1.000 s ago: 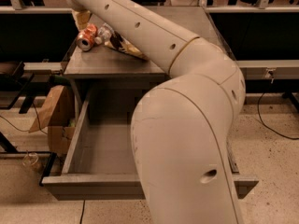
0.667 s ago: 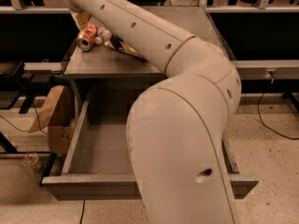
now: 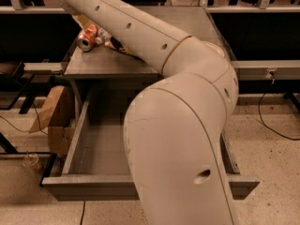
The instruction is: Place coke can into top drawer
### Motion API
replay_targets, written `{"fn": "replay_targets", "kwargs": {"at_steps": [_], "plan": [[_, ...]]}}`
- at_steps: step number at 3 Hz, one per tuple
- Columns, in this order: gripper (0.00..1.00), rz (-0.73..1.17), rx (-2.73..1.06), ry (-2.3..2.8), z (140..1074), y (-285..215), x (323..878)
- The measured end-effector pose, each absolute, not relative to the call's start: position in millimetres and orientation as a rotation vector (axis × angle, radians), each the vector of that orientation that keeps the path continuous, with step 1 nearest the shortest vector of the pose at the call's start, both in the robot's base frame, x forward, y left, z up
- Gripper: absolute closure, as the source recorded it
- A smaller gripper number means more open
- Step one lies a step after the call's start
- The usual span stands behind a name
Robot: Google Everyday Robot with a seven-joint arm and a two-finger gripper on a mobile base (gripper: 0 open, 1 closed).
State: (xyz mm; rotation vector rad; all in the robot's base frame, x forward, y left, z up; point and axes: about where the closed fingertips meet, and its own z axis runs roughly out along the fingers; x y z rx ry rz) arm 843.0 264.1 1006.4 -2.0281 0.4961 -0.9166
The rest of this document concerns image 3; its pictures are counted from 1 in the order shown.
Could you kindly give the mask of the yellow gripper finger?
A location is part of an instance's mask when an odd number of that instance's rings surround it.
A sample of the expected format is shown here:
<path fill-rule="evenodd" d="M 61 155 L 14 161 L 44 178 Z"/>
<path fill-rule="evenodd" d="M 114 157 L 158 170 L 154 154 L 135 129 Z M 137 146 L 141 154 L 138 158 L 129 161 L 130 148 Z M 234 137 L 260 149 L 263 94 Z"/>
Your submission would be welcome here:
<path fill-rule="evenodd" d="M 79 15 L 77 19 L 83 30 L 86 30 L 91 25 L 91 21 L 84 15 Z"/>

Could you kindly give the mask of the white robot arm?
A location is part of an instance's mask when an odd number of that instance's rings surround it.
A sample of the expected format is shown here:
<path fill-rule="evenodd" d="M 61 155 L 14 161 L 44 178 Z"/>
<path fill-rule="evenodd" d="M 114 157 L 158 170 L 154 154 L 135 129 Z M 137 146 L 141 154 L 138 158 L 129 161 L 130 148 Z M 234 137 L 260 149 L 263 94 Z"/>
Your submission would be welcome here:
<path fill-rule="evenodd" d="M 149 225 L 238 225 L 220 152 L 238 82 L 191 34 L 121 0 L 61 0 L 162 75 L 127 109 L 127 162 Z"/>

